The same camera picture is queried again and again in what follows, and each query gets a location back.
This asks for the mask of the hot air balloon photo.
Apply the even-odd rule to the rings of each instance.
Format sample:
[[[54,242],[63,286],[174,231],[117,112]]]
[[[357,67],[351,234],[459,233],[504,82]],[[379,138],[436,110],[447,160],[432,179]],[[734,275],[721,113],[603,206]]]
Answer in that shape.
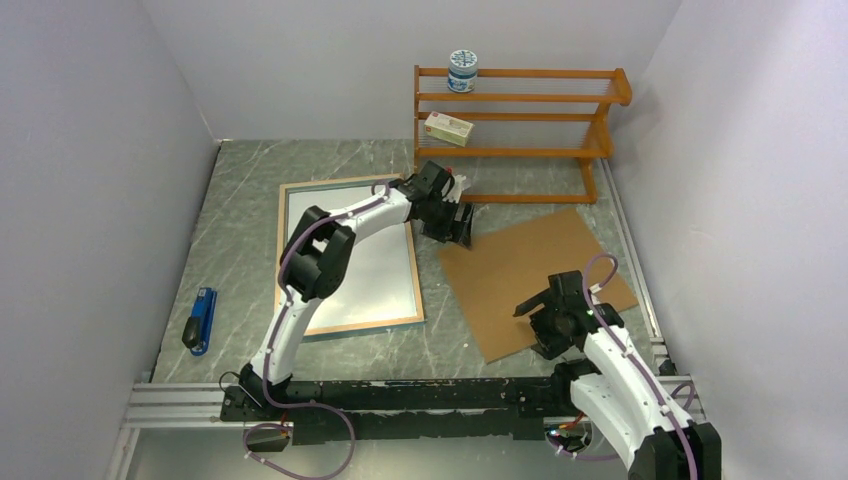
[[[279,191],[277,253],[281,254],[306,208],[346,207],[371,196],[389,175],[283,184]],[[360,334],[424,321],[411,226],[395,225],[360,241],[340,288],[324,300],[306,335]]]

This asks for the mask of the brown cardboard backing board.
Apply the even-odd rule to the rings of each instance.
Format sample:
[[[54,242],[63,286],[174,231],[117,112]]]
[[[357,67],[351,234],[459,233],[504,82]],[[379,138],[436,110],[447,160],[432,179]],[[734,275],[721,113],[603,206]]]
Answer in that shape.
[[[450,244],[438,259],[484,361],[536,343],[515,307],[549,287],[548,277],[583,270],[601,245],[575,208],[474,234],[469,249]]]

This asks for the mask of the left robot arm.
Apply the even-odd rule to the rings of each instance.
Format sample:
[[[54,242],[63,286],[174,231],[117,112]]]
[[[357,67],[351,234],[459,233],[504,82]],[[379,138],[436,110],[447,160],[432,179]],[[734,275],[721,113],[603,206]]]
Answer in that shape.
[[[284,411],[307,326],[321,303],[342,285],[359,242],[418,220],[425,236],[470,248],[474,207],[461,199],[468,187],[466,176],[429,161],[405,179],[373,184],[368,197],[347,207],[305,210],[280,257],[281,295],[272,321],[238,375],[251,412],[272,420]]]

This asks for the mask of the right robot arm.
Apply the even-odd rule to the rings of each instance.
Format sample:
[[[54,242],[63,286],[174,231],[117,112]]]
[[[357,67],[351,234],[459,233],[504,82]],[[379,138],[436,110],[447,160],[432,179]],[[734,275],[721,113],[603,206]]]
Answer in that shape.
[[[720,479],[722,441],[666,390],[636,351],[615,308],[595,298],[578,271],[554,274],[518,304],[535,334],[534,350],[553,359],[575,347],[583,359],[560,363],[549,392],[561,414],[587,416],[630,479]]]

